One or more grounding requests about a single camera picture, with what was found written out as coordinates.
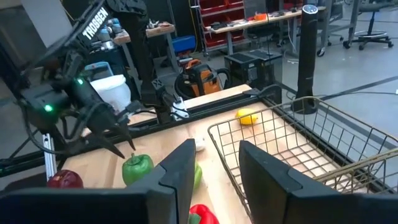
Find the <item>green led light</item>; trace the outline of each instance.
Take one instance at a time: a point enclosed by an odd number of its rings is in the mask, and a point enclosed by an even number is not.
[[[52,106],[50,106],[50,105],[45,105],[45,106],[44,106],[44,110],[47,111],[47,112],[51,112],[51,111],[53,111],[54,109],[53,109]]]

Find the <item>metal wire basket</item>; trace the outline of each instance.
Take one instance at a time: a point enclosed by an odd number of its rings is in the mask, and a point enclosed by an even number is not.
[[[318,106],[316,113],[291,110],[293,103],[308,101]],[[248,116],[255,122],[241,125],[239,120]],[[343,193],[398,190],[398,140],[318,98],[300,98],[223,121],[208,132],[249,216],[239,170],[241,140]]]

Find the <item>red apple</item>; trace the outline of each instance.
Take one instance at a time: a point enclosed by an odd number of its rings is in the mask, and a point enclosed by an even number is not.
[[[70,189],[83,188],[83,181],[79,174],[70,170],[60,170],[47,181],[47,187]]]

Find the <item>wooden tabletop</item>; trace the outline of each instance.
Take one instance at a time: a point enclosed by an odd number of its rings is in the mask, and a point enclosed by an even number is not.
[[[168,22],[162,22],[160,26],[153,28],[153,29],[147,29],[147,37],[156,37],[158,35],[164,35],[164,34],[169,34],[175,31],[175,26],[173,24],[170,24]],[[123,30],[122,33],[118,34],[114,39],[113,42],[115,44],[121,45],[130,42],[130,36],[129,34]]]
[[[249,89],[249,86],[241,85],[194,98],[192,100],[187,100],[185,104],[187,108],[191,108],[211,101],[219,100],[221,98],[238,95]],[[222,126],[220,126],[220,129],[211,128],[210,132],[213,136],[216,136],[215,141],[217,145],[223,146],[224,150],[231,150],[231,148],[229,147],[228,149],[227,146],[235,145],[228,144],[228,141],[232,139],[234,139],[234,141],[239,141],[240,139],[245,138],[244,136],[247,138],[247,136],[250,136],[251,134],[258,140],[258,135],[255,135],[254,133],[258,132],[259,129],[261,129],[260,131],[262,132],[264,132],[265,129],[273,130],[264,135],[264,137],[266,136],[267,139],[273,140],[270,141],[268,145],[266,144],[267,146],[262,147],[266,147],[267,152],[270,154],[275,154],[275,156],[281,160],[287,154],[296,155],[294,158],[287,159],[285,162],[289,163],[299,171],[312,176],[310,169],[314,169],[314,167],[310,166],[314,165],[308,162],[304,163],[302,159],[306,159],[308,157],[319,159],[320,152],[312,146],[299,146],[299,144],[302,144],[303,142],[306,143],[306,139],[300,133],[296,132],[293,127],[285,123],[283,119],[278,118],[278,116],[271,110],[266,110],[267,106],[265,104],[254,103],[252,105],[246,106],[245,108],[251,108],[255,111],[265,110],[261,112],[261,119],[264,120],[257,121],[259,126],[253,126],[253,128],[246,128],[245,130],[242,130],[243,136],[235,136],[235,134],[231,133],[230,139],[225,139],[224,137],[219,138],[216,135],[220,135],[220,132],[231,132],[231,128],[239,128],[239,123],[231,123],[231,125],[227,125],[227,129],[222,128]],[[193,193],[192,205],[197,203],[203,203],[207,205],[215,213],[220,223],[245,224],[250,223],[250,219],[245,212],[245,209],[231,183],[231,180],[223,168],[216,147],[214,146],[210,135],[207,133],[207,129],[210,126],[228,119],[233,119],[237,110],[238,109],[227,111],[225,113],[216,114],[214,116],[203,118],[188,124],[170,128],[164,131],[159,131],[157,133],[152,133],[133,139],[133,142],[137,149],[135,152],[136,154],[148,154],[151,156],[154,163],[158,164],[186,139],[204,138],[206,149],[204,151],[198,152],[196,157],[196,161],[202,168],[203,177],[201,185],[196,192]],[[152,119],[153,117],[153,114],[137,114],[132,116],[131,123],[145,121]],[[287,136],[287,132],[294,133],[295,135],[290,138]],[[119,143],[116,145],[116,147],[118,147],[118,149],[126,156],[126,159],[129,158],[132,153],[131,147],[126,142]],[[237,165],[236,163],[234,164],[236,160],[233,159],[233,156],[237,154],[237,150],[236,148],[233,150],[235,150],[235,153],[232,153],[232,157],[225,157],[223,159],[229,167]],[[309,156],[300,158],[298,153],[302,151],[305,151]],[[86,188],[125,188],[126,185],[122,180],[121,167],[126,159],[121,159],[106,149],[98,149],[69,158],[63,166],[63,169],[69,169],[77,172],[83,179],[83,183]],[[324,164],[324,167],[322,168],[323,171],[321,170],[320,172],[325,173],[329,170],[336,169],[336,166],[327,159],[322,160],[321,158],[319,162]]]
[[[318,7],[319,11],[325,10],[326,8],[323,6]],[[217,30],[213,30],[210,26],[206,27],[206,30],[211,31],[212,33],[215,34],[220,34],[220,33],[224,33],[224,32],[231,32],[231,31],[236,31],[236,30],[243,30],[243,29],[247,29],[250,27],[254,27],[254,26],[259,26],[259,25],[264,25],[264,24],[268,24],[268,23],[273,23],[273,22],[278,22],[278,21],[283,21],[286,19],[290,19],[292,17],[296,17],[296,16],[301,16],[302,11],[301,9],[297,10],[297,12],[286,12],[285,15],[283,16],[279,16],[279,17],[272,17],[270,16],[268,19],[264,19],[261,21],[247,21],[245,23],[239,24],[240,22],[244,22],[243,19],[240,20],[236,20],[236,21],[231,21],[231,23],[237,23],[236,25],[232,26],[232,27],[224,27],[224,28],[220,28]]]

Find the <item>orange vacuum cleaner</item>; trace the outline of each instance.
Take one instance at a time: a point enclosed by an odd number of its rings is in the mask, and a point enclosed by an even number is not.
[[[221,83],[220,74],[226,75],[224,85]],[[213,70],[198,59],[193,59],[186,64],[174,85],[175,91],[184,100],[215,93],[230,86],[231,77],[227,68]]]

